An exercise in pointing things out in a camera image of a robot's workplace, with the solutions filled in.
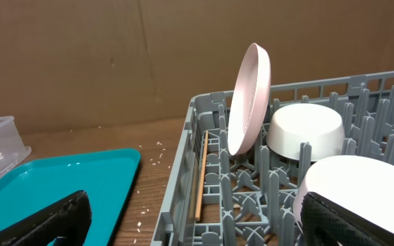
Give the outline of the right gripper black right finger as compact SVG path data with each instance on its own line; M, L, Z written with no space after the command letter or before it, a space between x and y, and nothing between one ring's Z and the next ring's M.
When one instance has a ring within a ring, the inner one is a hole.
M307 246L394 246L394 233L315 192L308 192L300 212Z

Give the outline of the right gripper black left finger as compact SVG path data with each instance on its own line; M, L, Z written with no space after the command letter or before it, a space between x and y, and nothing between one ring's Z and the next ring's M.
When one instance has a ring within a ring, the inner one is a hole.
M78 190L0 231L0 246L82 246L92 223L88 194Z

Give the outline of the pink bowl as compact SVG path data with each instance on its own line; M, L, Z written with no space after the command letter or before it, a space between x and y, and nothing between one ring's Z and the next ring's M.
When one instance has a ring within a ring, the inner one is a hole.
M300 227L302 202L308 192L394 233L394 165L354 155L331 156L314 163L293 203Z

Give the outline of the white ceramic bowl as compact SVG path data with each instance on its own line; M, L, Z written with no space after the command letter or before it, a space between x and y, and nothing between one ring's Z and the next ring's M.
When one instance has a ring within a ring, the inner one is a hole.
M272 116L267 145L285 158L299 160L300 145L312 147L311 160L340 155L345 139L340 114L329 107L311 103L287 105Z

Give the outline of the wooden chopstick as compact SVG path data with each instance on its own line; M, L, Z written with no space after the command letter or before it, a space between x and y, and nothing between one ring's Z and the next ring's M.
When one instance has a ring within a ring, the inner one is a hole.
M197 197L196 212L195 212L195 221L197 222L201 220L201 214L202 214L202 201L203 201L204 185L205 185L208 142L209 142L209 131L206 131L205 142L202 152L202 164L200 168L200 180L199 180L198 197Z

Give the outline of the large white plate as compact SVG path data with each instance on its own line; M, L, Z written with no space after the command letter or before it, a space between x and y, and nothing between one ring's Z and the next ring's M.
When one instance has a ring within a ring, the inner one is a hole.
M271 63L267 51L251 44L235 82L228 120L228 151L244 154L254 145L261 130L271 87Z

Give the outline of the teal plastic tray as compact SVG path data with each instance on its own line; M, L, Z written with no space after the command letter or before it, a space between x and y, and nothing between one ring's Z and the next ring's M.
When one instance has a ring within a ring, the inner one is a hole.
M74 193L87 193L92 223L86 245L108 245L141 155L131 148L38 159L0 179L0 231Z

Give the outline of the grey plastic dish rack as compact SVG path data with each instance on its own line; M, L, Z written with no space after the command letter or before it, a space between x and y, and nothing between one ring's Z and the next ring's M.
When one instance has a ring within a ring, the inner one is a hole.
M275 85L261 131L251 150L228 153L230 91L191 99L172 164L153 245L301 245L292 206L311 160L311 146L300 145L300 159L277 156L266 145L275 111L293 103L314 103L343 118L345 154L394 165L394 71ZM209 131L202 214L195 221L205 132Z

